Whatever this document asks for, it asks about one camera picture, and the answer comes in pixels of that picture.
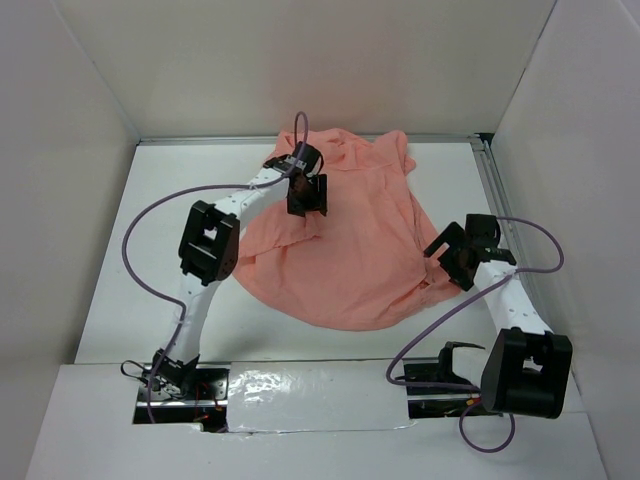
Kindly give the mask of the salmon pink jacket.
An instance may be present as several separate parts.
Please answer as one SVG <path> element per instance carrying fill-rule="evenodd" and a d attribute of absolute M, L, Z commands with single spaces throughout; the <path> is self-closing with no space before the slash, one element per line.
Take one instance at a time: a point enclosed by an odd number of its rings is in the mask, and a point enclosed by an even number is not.
<path fill-rule="evenodd" d="M 423 255 L 438 232 L 408 185 L 406 134 L 369 142 L 331 129 L 309 140 L 325 160 L 327 213 L 290 215 L 283 201 L 264 210 L 240 241 L 235 280 L 275 310 L 346 331 L 389 328 L 457 296 Z"/>

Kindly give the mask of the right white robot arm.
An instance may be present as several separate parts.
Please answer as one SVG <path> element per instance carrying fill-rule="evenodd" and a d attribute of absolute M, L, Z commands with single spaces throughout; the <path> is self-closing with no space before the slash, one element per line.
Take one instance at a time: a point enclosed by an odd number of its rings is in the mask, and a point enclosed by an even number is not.
<path fill-rule="evenodd" d="M 555 247 L 552 267 L 519 266 L 513 253 L 500 246 L 500 223 L 515 222 L 544 234 Z M 480 377 L 484 408 L 493 413 L 557 418 L 563 409 L 573 346 L 539 316 L 520 277 L 553 274 L 565 262 L 558 240 L 546 228 L 525 219 L 469 214 L 464 225 L 452 222 L 424 250 L 435 256 L 449 282 L 478 292 L 491 315 L 497 338 Z"/>

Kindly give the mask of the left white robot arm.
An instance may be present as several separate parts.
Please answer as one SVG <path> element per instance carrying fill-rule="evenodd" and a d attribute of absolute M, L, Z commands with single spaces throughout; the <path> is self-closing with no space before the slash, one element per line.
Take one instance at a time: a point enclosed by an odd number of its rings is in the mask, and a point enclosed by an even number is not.
<path fill-rule="evenodd" d="M 198 201 L 189 211 L 178 255 L 182 273 L 174 331 L 153 357 L 152 371 L 176 399 L 196 390 L 201 334 L 216 290 L 236 268 L 241 232 L 268 207 L 282 202 L 287 215 L 327 213 L 324 157 L 297 143 L 289 155 L 267 160 L 246 185 L 214 203 Z"/>

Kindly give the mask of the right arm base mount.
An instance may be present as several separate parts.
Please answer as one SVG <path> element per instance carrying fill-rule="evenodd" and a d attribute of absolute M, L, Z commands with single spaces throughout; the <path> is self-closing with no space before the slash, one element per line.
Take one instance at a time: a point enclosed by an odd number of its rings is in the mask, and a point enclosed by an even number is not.
<path fill-rule="evenodd" d="M 478 388 L 489 352 L 480 345 L 447 342 L 436 357 L 402 361 L 394 377 L 408 383 L 446 383 Z M 410 419 L 457 418 L 478 394 L 451 387 L 407 386 Z"/>

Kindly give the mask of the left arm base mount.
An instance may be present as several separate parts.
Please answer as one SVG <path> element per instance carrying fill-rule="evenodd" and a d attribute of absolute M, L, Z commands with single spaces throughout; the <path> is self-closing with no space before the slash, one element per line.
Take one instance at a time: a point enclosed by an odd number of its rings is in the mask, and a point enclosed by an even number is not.
<path fill-rule="evenodd" d="M 198 365 L 182 387 L 156 376 L 148 390 L 151 369 L 129 359 L 120 364 L 120 374 L 138 384 L 135 425 L 194 424 L 208 433 L 228 431 L 229 365 Z"/>

